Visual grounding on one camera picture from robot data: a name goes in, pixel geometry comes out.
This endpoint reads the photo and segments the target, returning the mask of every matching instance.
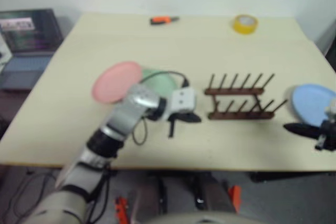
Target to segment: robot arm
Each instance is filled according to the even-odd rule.
[[[182,88],[169,99],[159,97],[142,84],[131,87],[75,160],[61,171],[56,191],[49,195],[25,224],[80,224],[84,222],[86,204],[99,185],[103,171],[117,157],[124,141],[143,118],[168,120],[171,115],[192,113],[195,91]]]

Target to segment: table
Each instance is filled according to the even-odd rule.
[[[153,27],[147,16],[84,14],[1,140],[0,163],[62,166],[71,161],[113,108],[91,97],[94,81],[109,66],[134,60],[144,68],[186,74],[197,91],[196,113],[203,121],[177,123],[173,139],[167,137],[168,123],[149,122],[147,143],[136,146],[127,140],[114,167],[336,170],[334,153],[317,152],[314,140],[282,128],[297,121],[288,106],[268,121],[207,119],[213,107],[203,91],[212,73],[218,76],[214,85],[224,73],[224,85],[237,72],[237,85],[251,73],[247,86],[260,72],[275,73],[260,97],[262,105],[271,99],[277,105],[304,83],[335,88],[332,68],[293,18],[260,18],[257,31],[248,36],[234,32],[231,22],[228,17],[181,17],[179,22]],[[230,100],[223,97],[223,106]]]

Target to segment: orange screwdriver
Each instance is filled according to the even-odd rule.
[[[151,18],[151,25],[162,25],[174,21],[178,21],[179,17],[169,17],[169,16],[161,16],[161,17],[154,17]]]

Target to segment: yellow tape roll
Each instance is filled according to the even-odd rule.
[[[249,15],[238,15],[235,18],[233,28],[240,34],[251,34],[258,26],[258,20]]]

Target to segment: blue plate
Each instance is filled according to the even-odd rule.
[[[320,126],[327,119],[324,109],[335,97],[336,93],[330,89],[316,84],[305,84],[292,93],[292,105],[303,122]]]

